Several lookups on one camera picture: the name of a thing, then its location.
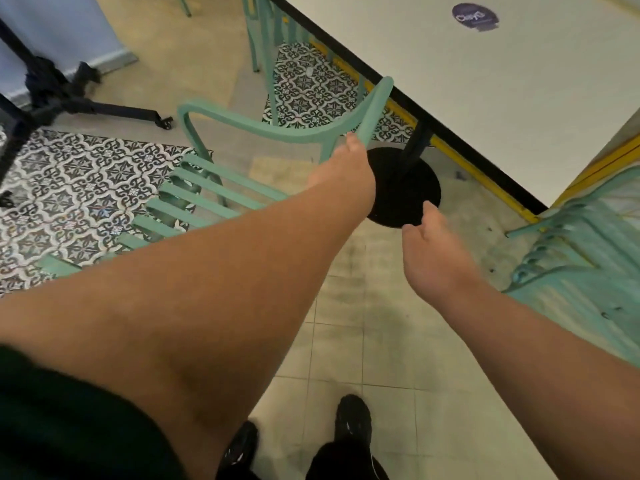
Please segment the white table with black edge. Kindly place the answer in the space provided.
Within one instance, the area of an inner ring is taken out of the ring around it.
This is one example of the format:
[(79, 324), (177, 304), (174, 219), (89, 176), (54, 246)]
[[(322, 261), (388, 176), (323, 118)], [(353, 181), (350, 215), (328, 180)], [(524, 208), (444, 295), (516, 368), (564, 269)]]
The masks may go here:
[(272, 1), (536, 214), (640, 110), (640, 0)]

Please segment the person's left hand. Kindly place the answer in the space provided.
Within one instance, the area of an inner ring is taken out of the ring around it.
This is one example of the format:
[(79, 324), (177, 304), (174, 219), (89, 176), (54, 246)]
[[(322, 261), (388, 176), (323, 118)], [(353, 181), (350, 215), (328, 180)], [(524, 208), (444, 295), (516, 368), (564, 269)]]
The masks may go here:
[(373, 208), (376, 182), (367, 160), (352, 159), (344, 152), (344, 142), (334, 149), (330, 158), (318, 165), (307, 180), (306, 189), (331, 186), (330, 196), (338, 197), (361, 219)]

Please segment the person's right hand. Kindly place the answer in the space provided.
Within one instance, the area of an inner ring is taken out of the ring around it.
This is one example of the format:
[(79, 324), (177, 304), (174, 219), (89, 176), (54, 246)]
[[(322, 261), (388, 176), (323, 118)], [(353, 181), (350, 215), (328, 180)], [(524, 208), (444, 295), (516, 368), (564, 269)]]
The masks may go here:
[(430, 306), (443, 311), (486, 282), (457, 234), (423, 236), (421, 224), (402, 228), (404, 275), (412, 290)]

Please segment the green slatted metal chair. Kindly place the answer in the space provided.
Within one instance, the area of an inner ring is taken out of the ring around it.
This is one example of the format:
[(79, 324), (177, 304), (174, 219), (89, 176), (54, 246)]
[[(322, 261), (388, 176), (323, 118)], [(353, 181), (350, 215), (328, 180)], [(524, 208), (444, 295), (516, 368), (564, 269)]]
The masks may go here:
[(270, 0), (242, 0), (252, 69), (265, 79), (262, 120), (277, 127), (323, 126), (352, 111), (366, 97), (366, 79), (350, 76), (330, 50)]
[(192, 114), (208, 117), (253, 136), (289, 144), (319, 144), (319, 161), (327, 161), (340, 136), (355, 131), (368, 144), (377, 128), (394, 87), (391, 77), (383, 77), (354, 110), (331, 123), (314, 128), (290, 128), (251, 120), (231, 110), (200, 99), (189, 100), (177, 109), (181, 129), (193, 148), (159, 186), (159, 195), (145, 204), (145, 212), (132, 219), (133, 232), (120, 233), (117, 249), (78, 264), (60, 255), (45, 255), (37, 266), (55, 276), (68, 276), (85, 267), (111, 260), (127, 251), (233, 219), (270, 203), (283, 201), (287, 193), (245, 177), (212, 160), (191, 120)]
[(526, 233), (504, 293), (640, 367), (640, 165), (506, 236)]

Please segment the person's black shoe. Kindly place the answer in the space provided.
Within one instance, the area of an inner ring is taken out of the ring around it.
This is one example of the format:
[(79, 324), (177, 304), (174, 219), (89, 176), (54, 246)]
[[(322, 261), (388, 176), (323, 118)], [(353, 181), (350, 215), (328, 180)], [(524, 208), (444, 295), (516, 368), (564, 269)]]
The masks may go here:
[(372, 418), (363, 398), (348, 394), (340, 399), (335, 413), (333, 439), (334, 441), (354, 440), (370, 448)]
[(215, 480), (260, 480), (252, 471), (259, 446), (259, 430), (254, 422), (246, 420), (228, 444)]

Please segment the person's left forearm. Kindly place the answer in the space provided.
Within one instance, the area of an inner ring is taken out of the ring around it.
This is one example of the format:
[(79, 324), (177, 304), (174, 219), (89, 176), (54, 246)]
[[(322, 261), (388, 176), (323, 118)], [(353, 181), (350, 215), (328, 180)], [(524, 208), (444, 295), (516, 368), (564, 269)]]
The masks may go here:
[(0, 344), (130, 400), (189, 480), (208, 480), (373, 199), (317, 184), (16, 292), (0, 300)]

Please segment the person's dark green shirt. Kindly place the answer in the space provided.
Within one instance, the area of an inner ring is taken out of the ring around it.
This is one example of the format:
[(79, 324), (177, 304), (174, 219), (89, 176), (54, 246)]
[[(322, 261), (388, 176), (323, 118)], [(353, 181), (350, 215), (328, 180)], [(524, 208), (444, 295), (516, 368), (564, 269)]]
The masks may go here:
[(128, 400), (0, 345), (0, 480), (188, 480)]

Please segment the white standing banner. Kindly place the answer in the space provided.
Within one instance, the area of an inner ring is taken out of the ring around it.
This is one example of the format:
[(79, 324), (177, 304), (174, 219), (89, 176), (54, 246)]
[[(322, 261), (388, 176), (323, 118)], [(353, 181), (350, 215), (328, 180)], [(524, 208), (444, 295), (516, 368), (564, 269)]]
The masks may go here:
[(96, 0), (0, 0), (0, 19), (67, 77), (80, 62), (109, 73), (138, 61)]

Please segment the person's black trousers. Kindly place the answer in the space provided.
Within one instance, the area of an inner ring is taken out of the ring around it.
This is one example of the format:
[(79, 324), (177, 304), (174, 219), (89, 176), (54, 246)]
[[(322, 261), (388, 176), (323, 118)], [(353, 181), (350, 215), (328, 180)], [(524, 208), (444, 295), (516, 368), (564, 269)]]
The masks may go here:
[(305, 480), (390, 480), (369, 447), (344, 438), (324, 444), (313, 458)]

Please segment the person's black right shoe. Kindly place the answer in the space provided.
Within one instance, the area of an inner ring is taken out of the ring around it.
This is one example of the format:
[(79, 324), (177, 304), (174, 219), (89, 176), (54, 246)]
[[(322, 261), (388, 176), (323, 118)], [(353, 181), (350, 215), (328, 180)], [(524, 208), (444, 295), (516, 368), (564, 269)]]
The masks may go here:
[(363, 398), (348, 394), (340, 399), (335, 413), (333, 439), (334, 441), (354, 440), (370, 448), (372, 418)]

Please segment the person's black left shoe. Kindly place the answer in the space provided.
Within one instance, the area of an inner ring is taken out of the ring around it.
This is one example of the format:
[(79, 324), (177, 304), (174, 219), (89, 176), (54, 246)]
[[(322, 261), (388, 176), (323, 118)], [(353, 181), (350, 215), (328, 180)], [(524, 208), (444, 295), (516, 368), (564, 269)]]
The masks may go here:
[(260, 480), (252, 471), (259, 446), (259, 430), (254, 422), (246, 420), (228, 444), (215, 480)]

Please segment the black tripod stand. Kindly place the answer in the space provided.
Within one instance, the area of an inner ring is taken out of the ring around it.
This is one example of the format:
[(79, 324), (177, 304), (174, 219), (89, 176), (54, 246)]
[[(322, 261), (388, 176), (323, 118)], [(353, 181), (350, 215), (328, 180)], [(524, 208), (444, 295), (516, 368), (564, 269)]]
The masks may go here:
[(26, 66), (26, 88), (30, 97), (30, 108), (26, 111), (0, 93), (0, 110), (11, 119), (7, 139), (0, 148), (0, 186), (32, 133), (49, 126), (62, 113), (101, 114), (150, 121), (164, 130), (172, 128), (172, 117), (162, 118), (156, 111), (92, 101), (86, 96), (86, 88), (91, 82), (100, 83), (97, 69), (81, 62), (73, 78), (66, 78), (50, 59), (34, 55), (2, 19), (0, 40)]

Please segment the person's right forearm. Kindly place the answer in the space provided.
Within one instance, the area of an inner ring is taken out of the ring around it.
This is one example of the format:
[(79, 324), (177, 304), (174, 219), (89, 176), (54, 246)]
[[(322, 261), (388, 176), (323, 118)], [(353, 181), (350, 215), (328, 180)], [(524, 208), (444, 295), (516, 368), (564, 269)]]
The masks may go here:
[(484, 282), (439, 310), (559, 480), (640, 480), (640, 368)]

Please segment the black round table base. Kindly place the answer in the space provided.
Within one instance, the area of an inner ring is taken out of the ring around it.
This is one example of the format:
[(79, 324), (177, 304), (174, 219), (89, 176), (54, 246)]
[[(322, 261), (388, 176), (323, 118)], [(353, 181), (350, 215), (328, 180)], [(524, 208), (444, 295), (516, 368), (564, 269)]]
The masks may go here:
[(405, 147), (382, 146), (367, 151), (376, 182), (376, 196), (368, 219), (388, 228), (420, 225), (422, 206), (439, 207), (442, 189), (434, 170), (422, 159), (433, 132), (419, 120)]

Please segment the round purple sticker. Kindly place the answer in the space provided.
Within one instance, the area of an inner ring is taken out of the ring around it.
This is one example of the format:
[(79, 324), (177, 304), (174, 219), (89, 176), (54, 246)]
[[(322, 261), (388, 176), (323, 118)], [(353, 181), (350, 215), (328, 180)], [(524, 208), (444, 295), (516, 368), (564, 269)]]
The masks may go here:
[(453, 6), (451, 13), (457, 23), (471, 30), (485, 32), (499, 28), (498, 15), (482, 5), (462, 2)]

